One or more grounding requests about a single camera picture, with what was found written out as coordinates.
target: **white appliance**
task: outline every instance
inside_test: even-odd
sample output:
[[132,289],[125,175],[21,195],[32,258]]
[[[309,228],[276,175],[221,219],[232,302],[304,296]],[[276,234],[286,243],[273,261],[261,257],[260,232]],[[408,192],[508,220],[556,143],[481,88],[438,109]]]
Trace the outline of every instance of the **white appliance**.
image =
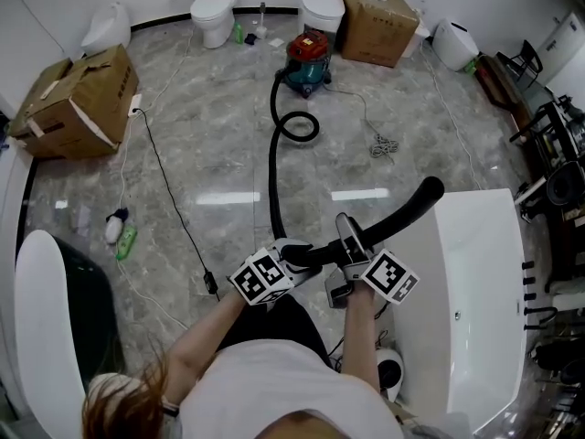
[[195,0],[191,5],[191,19],[203,31],[206,48],[222,46],[234,27],[232,8],[236,0]]
[[409,59],[412,57],[414,51],[420,47],[422,41],[431,35],[429,29],[425,26],[423,17],[426,13],[427,7],[427,0],[404,0],[410,8],[417,14],[419,17],[419,26],[417,27],[414,35],[410,39],[409,44],[402,52],[402,57]]
[[65,263],[50,234],[34,230],[27,236],[15,282],[16,352],[30,409],[52,439],[80,439],[85,390],[73,345]]
[[432,48],[449,69],[459,71],[479,55],[469,31],[463,26],[443,19],[437,26]]
[[537,50],[543,70],[538,82],[557,96],[568,94],[585,110],[585,25],[570,13]]
[[345,12],[344,0],[299,0],[299,34],[305,27],[335,34]]
[[376,363],[380,389],[386,391],[388,400],[395,402],[404,379],[402,357],[394,349],[379,348],[376,350]]
[[6,143],[8,149],[0,153],[0,379],[8,399],[22,418],[30,414],[30,409],[22,388],[16,355],[16,236],[33,157],[20,148],[14,138],[8,137]]
[[126,8],[116,2],[102,6],[95,13],[81,48],[86,55],[93,55],[118,44],[125,48],[130,44],[130,18]]
[[512,194],[445,194],[388,248],[420,277],[392,307],[404,360],[398,400],[420,417],[463,412],[475,432],[514,401],[524,367],[524,251]]

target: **black hose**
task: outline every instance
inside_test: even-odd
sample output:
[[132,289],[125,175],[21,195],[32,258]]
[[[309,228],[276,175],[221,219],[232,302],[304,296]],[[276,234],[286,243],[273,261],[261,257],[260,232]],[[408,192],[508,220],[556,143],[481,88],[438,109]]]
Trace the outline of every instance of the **black hose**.
[[[274,239],[280,239],[286,237],[284,226],[282,225],[281,217],[281,206],[278,201],[278,184],[276,174],[276,149],[278,148],[278,139],[283,134],[287,138],[294,140],[295,142],[305,143],[310,142],[319,134],[319,121],[314,115],[311,115],[305,111],[293,111],[285,114],[282,118],[279,118],[276,112],[276,94],[278,93],[279,86],[289,73],[294,73],[301,69],[301,64],[296,60],[291,60],[287,65],[286,69],[278,72],[272,84],[271,91],[271,115],[276,128],[272,134],[271,148],[268,154],[268,198],[271,207],[271,225]],[[308,119],[313,124],[313,130],[307,135],[295,135],[286,130],[284,125],[295,117],[303,117]]]

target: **plug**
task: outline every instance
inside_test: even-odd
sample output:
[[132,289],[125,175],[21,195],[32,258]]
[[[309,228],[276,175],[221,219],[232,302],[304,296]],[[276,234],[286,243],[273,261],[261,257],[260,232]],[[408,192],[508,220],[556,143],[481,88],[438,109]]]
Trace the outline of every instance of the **plug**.
[[216,294],[218,292],[218,284],[216,283],[216,279],[213,277],[212,272],[205,270],[203,281],[205,282],[209,294]]

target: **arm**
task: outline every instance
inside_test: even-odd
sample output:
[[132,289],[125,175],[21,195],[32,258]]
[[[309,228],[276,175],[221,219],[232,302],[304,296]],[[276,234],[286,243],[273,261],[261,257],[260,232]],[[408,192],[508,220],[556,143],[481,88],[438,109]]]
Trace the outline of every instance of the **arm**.
[[233,289],[210,314],[190,327],[169,349],[166,399],[178,405],[193,389],[246,301]]
[[380,390],[374,321],[374,290],[356,282],[347,297],[343,374],[356,376]]

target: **black chair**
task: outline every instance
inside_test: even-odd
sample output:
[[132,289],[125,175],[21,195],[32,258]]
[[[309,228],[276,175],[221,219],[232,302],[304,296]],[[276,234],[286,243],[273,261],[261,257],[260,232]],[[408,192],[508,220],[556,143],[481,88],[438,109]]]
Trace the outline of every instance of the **black chair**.
[[512,57],[510,60],[519,59],[520,60],[520,73],[518,74],[518,79],[522,78],[522,75],[526,73],[527,70],[530,70],[534,74],[534,78],[530,81],[528,88],[532,86],[537,78],[538,74],[542,71],[542,62],[540,61],[540,57],[538,56],[537,52],[534,50],[532,45],[525,40],[522,44],[522,50],[518,55]]

